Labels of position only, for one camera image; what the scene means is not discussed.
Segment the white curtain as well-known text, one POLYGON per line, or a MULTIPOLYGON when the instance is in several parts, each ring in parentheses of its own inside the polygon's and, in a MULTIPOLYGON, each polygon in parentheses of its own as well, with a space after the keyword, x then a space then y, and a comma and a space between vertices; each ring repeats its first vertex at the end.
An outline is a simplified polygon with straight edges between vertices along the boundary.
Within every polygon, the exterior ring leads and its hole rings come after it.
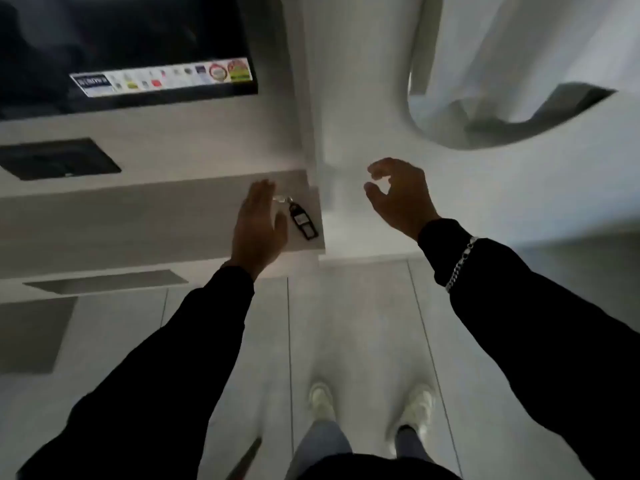
POLYGON ((423 0, 407 102, 432 142, 525 141, 612 96, 640 101, 640 0, 423 0))

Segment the person's right grey trouser leg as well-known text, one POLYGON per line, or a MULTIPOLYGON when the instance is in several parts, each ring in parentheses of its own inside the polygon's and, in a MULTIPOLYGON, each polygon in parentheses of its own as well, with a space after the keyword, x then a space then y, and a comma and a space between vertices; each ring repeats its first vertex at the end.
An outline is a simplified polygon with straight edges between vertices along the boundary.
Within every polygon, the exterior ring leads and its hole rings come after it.
POLYGON ((415 459, 434 463, 422 444, 418 432, 409 425, 400 426, 393 437, 392 446, 396 449, 396 459, 415 459))

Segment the person's black top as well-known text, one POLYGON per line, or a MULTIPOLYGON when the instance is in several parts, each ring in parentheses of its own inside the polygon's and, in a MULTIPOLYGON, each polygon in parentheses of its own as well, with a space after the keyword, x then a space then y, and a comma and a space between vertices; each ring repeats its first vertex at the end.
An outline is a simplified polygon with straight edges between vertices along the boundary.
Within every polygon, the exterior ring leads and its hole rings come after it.
POLYGON ((416 458, 386 459, 370 454, 328 456, 298 480, 462 480, 436 463, 416 458))

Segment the person's right forearm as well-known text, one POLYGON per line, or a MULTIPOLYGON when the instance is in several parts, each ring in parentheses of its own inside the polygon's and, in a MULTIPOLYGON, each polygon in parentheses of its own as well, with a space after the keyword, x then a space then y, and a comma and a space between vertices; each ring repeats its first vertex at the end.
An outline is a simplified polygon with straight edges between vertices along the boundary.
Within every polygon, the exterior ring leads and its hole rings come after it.
POLYGON ((640 333, 453 219, 417 243, 529 416, 595 480, 640 480, 640 333))

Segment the person's grey trouser leg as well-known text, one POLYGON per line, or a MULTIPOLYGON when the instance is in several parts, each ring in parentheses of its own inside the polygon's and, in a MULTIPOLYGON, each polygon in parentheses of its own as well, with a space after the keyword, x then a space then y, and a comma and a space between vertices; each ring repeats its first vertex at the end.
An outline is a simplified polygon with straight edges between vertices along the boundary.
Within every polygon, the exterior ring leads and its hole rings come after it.
POLYGON ((434 463, 422 444, 418 432, 409 425, 400 426, 393 437, 392 446, 396 449, 396 459, 415 459, 434 463))
POLYGON ((335 420, 315 420, 294 449, 285 480, 298 480, 307 469, 329 456, 352 453, 347 437, 335 420))

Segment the person's left forearm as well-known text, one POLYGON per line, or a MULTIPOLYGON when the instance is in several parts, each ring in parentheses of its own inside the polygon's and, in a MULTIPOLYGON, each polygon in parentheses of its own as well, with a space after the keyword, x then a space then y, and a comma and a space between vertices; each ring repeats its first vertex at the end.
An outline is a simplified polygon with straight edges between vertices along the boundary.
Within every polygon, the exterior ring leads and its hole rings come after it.
POLYGON ((76 403, 17 480, 197 480, 253 295, 247 271, 222 266, 76 403))

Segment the person's left hand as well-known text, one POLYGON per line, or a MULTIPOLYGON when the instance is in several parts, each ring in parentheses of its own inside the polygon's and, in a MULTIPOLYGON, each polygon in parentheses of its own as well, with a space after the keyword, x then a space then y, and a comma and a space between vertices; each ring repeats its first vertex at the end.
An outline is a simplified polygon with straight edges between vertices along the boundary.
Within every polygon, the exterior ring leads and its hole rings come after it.
POLYGON ((276 184, 259 180, 251 184, 242 202, 234 228, 231 256, 228 266, 242 268, 256 281, 272 264, 274 222, 287 222, 282 212, 272 217, 271 210, 276 184))

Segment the person's left white shoe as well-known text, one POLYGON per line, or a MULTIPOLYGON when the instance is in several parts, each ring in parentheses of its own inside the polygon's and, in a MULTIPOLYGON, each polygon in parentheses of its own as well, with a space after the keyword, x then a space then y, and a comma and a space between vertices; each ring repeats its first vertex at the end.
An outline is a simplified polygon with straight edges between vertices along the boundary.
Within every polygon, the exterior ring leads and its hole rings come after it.
POLYGON ((312 384, 308 394, 308 405, 313 422, 336 422, 337 415, 331 390, 327 384, 317 381, 312 384))

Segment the black television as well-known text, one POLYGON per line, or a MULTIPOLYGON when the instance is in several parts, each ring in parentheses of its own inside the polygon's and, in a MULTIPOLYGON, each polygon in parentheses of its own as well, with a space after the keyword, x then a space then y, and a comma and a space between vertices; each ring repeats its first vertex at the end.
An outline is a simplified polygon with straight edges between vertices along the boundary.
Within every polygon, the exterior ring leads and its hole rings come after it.
POLYGON ((0 121, 258 94, 237 0, 0 0, 0 121), (71 73, 245 57, 254 83, 89 98, 71 73))

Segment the person's right hand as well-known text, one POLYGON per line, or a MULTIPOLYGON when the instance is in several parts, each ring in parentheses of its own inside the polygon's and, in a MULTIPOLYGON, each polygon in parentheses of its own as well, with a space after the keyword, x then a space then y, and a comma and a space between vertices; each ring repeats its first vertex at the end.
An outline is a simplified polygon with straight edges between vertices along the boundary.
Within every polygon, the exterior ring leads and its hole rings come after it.
POLYGON ((367 171, 371 182, 389 195, 389 213, 379 216, 393 229, 418 241, 422 229, 440 218, 429 195, 422 169, 388 157, 373 162, 367 171))

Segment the black flat set-top box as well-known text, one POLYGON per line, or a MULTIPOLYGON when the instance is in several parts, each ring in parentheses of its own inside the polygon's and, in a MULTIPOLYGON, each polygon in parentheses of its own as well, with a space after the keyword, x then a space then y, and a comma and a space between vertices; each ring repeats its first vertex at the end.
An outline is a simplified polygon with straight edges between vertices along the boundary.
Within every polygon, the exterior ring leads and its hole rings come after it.
POLYGON ((91 138, 0 146, 0 167, 23 182, 122 172, 91 138))

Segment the white television cabinet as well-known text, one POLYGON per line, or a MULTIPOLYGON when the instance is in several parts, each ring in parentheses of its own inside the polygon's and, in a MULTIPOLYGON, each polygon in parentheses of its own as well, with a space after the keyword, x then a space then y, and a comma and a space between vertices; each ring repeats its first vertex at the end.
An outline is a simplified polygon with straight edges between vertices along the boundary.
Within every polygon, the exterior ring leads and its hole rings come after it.
POLYGON ((229 255, 254 180, 322 218, 307 98, 237 96, 0 123, 0 146, 92 139, 119 173, 22 182, 0 168, 0 303, 62 281, 171 270, 187 282, 229 255))

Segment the person's white shoe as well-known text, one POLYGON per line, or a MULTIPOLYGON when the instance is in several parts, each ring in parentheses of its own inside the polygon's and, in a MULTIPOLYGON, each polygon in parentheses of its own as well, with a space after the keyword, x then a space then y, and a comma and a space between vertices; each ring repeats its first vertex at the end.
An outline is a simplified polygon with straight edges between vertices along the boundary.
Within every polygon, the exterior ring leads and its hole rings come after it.
POLYGON ((336 422, 337 415, 331 390, 327 384, 317 381, 312 384, 308 394, 308 405, 313 422, 336 422))
POLYGON ((411 428, 420 439, 420 443, 426 449, 429 433, 433 423, 436 405, 436 393, 427 384, 418 384, 409 394, 404 409, 396 424, 396 431, 401 428, 411 428))

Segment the person's left grey trouser leg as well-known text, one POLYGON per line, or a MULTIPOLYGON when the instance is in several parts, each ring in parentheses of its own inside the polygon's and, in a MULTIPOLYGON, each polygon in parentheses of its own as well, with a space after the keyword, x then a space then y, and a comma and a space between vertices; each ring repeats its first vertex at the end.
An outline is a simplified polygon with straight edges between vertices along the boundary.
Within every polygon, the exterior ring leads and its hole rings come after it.
POLYGON ((285 480, 298 480, 307 469, 329 456, 352 453, 347 437, 335 420, 315 420, 294 449, 285 480))

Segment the person's right white shoe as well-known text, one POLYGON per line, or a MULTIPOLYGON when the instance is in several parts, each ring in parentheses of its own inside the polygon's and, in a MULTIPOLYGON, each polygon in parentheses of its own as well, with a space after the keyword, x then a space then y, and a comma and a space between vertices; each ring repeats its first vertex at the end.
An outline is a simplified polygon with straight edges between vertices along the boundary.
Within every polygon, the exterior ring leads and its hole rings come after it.
POLYGON ((404 409, 396 424, 396 431, 401 428, 411 428, 420 439, 420 443, 426 449, 429 433, 433 423, 436 405, 436 393, 427 384, 418 384, 409 394, 404 409))

